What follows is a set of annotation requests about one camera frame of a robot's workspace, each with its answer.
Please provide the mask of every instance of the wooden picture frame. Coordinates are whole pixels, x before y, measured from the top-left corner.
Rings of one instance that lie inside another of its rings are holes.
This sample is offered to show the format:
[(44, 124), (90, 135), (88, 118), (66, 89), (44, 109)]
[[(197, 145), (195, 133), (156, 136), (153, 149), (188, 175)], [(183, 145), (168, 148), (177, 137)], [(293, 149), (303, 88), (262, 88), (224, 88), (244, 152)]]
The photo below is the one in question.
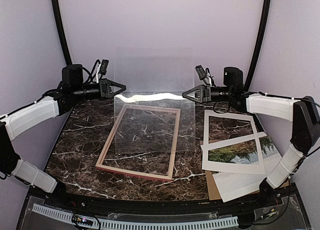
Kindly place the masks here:
[[(171, 147), (171, 155), (169, 161), (169, 167), (167, 175), (158, 175), (158, 174), (149, 174), (149, 173), (141, 173), (132, 170), (126, 170), (121, 168), (109, 167), (103, 165), (106, 155), (108, 153), (109, 147), (113, 138), (115, 137), (116, 131), (120, 125), (120, 122), (126, 112), (127, 109), (136, 109), (136, 110), (146, 110), (146, 111), (157, 111), (163, 113), (175, 113), (175, 125), (174, 125), (174, 132), (173, 132), (173, 139), (172, 139), (172, 147)], [(154, 179), (154, 180), (162, 180), (162, 181), (171, 181), (173, 177), (174, 165), (175, 165), (175, 157), (176, 157), (176, 147), (177, 147), (177, 140), (178, 140), (178, 131), (179, 131), (179, 122), (180, 122), (180, 109), (174, 108), (165, 108), (165, 107), (155, 107), (155, 106), (146, 106), (146, 105), (136, 105), (136, 104), (124, 104), (118, 117), (116, 118), (113, 128), (104, 144), (104, 147), (100, 153), (98, 161), (95, 165), (97, 169), (106, 170), (109, 172), (125, 174), (130, 176), (142, 177), (147, 179)]]

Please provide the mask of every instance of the lavender wall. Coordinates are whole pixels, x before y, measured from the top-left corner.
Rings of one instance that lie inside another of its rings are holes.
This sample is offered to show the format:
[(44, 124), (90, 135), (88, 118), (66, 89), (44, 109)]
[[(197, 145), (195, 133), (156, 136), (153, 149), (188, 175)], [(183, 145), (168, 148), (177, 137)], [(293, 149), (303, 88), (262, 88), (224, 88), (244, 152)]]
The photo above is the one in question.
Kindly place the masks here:
[[(320, 0), (272, 0), (265, 39), (251, 90), (320, 102)], [(279, 150), (289, 146), (292, 124), (260, 116)], [(295, 180), (314, 229), (320, 229), (320, 152)]]
[[(65, 65), (51, 0), (0, 0), (0, 113), (55, 88)], [(46, 121), (13, 143), (22, 158), (43, 169), (65, 118)], [(11, 177), (0, 183), (1, 229), (15, 230), (28, 188)]]
[[(60, 4), (74, 62), (91, 67), (97, 58), (107, 58), (111, 74), (117, 47), (191, 47), (194, 66), (210, 67), (222, 84), (224, 67), (245, 72), (249, 68), (263, 0), (60, 0)], [(139, 78), (133, 81), (141, 84)]]

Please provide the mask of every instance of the black metal frame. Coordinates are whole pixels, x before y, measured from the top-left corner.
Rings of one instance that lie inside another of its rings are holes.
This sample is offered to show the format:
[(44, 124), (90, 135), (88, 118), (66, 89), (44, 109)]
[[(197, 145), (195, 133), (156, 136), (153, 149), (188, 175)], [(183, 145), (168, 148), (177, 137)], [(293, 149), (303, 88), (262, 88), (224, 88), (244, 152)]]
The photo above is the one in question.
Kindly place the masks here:
[(250, 85), (252, 82), (252, 79), (255, 74), (256, 66), (258, 63), (261, 47), (262, 47), (262, 42), (264, 39), (265, 35), (265, 30), (266, 30), (266, 24), (268, 20), (268, 14), (269, 14), (269, 7), (270, 7), (270, 2), (271, 0), (264, 0), (263, 1), (263, 7), (262, 7), (262, 14), (261, 14), (261, 20), (260, 20), (260, 25), (259, 25), (259, 30), (258, 34), (256, 37), (256, 42), (255, 42), (255, 47), (252, 55), (252, 60), (250, 63), (249, 71), (246, 76), (245, 84), (244, 84), (244, 91), (249, 91)]
[[(278, 189), (278, 193), (282, 197), (288, 195), (289, 188)], [(301, 212), (304, 218), (307, 229), (311, 228), (306, 209), (302, 202), (299, 191), (295, 183), (291, 183), (290, 194), (296, 195)], [(30, 188), (29, 192), (24, 200), (24, 204), (20, 213), (19, 221), (16, 230), (20, 230), (23, 222), (24, 214), (28, 205), (30, 196), (44, 199), (44, 204), (62, 208), (56, 200), (52, 200), (50, 197), (46, 198), (46, 193), (39, 189)], [(254, 219), (254, 210), (261, 208), (257, 203), (243, 203), (243, 201), (254, 200), (258, 197), (258, 194), (252, 194), (232, 200), (227, 203), (223, 203), (222, 200), (209, 201), (176, 201), (176, 202), (140, 202), (140, 201), (124, 201), (124, 200), (110, 200), (94, 197), (81, 196), (76, 194), (67, 193), (65, 196), (68, 200), (73, 201), (76, 204), (74, 209), (75, 213), (84, 214), (86, 211), (92, 215), (107, 217), (109, 214), (129, 214), (129, 215), (147, 215), (147, 216), (161, 216), (161, 215), (189, 215), (189, 214), (206, 214), (218, 212), (219, 216), (232, 215), (238, 216), (238, 218), (247, 222), (249, 219)], [(267, 206), (274, 206), (274, 200), (270, 200)]]
[(67, 44), (67, 39), (65, 36), (65, 30), (64, 30), (64, 25), (62, 22), (61, 18), (61, 12), (60, 12), (60, 7), (59, 7), (59, 0), (51, 0), (52, 2), (52, 8), (53, 8), (53, 13), (54, 13), (54, 19), (55, 19), (55, 24), (56, 24), (56, 29), (58, 31), (59, 39), (60, 39), (60, 45), (63, 51), (63, 56), (65, 63), (67, 65), (72, 64), (68, 44)]

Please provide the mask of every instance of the marble tabletop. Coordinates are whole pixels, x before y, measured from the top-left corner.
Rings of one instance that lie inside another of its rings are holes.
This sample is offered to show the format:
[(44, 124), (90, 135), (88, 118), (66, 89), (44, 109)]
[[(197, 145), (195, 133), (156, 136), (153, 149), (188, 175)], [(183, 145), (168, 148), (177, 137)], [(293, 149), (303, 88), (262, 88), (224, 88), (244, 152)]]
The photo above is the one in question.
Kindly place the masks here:
[[(64, 182), (67, 192), (73, 194), (134, 201), (208, 199), (206, 176), (201, 169), (199, 141), (203, 140), (204, 110), (213, 109), (213, 106), (196, 104), (192, 112), (192, 104), (187, 103), (188, 107), (181, 107), (173, 180), (170, 182), (126, 176), (96, 168), (115, 120), (113, 100), (87, 101), (74, 108), (45, 171)], [(166, 106), (175, 105), (166, 102)], [(222, 103), (217, 109), (225, 111), (227, 105)], [(160, 114), (155, 117), (159, 124), (170, 119), (166, 117), (161, 120), (162, 117)], [(210, 119), (209, 129), (210, 140), (224, 140), (252, 133), (249, 122), (223, 118)], [(161, 128), (161, 131), (164, 136), (171, 134), (171, 130)], [(158, 153), (154, 151), (155, 147), (148, 145), (147, 151), (119, 154), (117, 150), (120, 148), (117, 149), (116, 145), (117, 142), (113, 141), (105, 159), (106, 164), (166, 174), (164, 164), (168, 161), (168, 153)]]

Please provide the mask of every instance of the black curved pole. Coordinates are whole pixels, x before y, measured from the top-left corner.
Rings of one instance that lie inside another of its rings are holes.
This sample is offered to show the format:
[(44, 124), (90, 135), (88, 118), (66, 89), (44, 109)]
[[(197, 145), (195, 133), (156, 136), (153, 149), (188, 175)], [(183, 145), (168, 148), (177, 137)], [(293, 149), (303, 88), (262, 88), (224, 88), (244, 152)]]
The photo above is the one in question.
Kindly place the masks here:
[(65, 36), (65, 30), (64, 26), (62, 23), (62, 18), (61, 18), (61, 13), (60, 13), (60, 8), (59, 8), (59, 0), (51, 0), (52, 2), (52, 8), (53, 8), (53, 13), (54, 13), (54, 19), (55, 19), (55, 24), (56, 24), (56, 29), (58, 31), (59, 39), (60, 39), (60, 45), (63, 51), (63, 56), (65, 63), (67, 65), (72, 64), (71, 61), (71, 56), (67, 44), (67, 39)]
[(270, 2), (271, 2), (271, 0), (264, 0), (263, 1), (264, 5), (262, 7), (262, 14), (261, 14), (261, 20), (260, 20), (260, 25), (259, 25), (259, 30), (258, 30), (258, 36), (256, 37), (256, 42), (255, 42), (255, 47), (254, 47), (254, 51), (253, 51), (253, 55), (252, 55), (251, 64), (249, 67), (248, 75), (246, 76), (246, 80), (245, 80), (245, 84), (244, 84), (244, 91), (249, 91), (252, 79), (255, 74), (262, 42), (263, 42), (264, 35), (265, 35)]

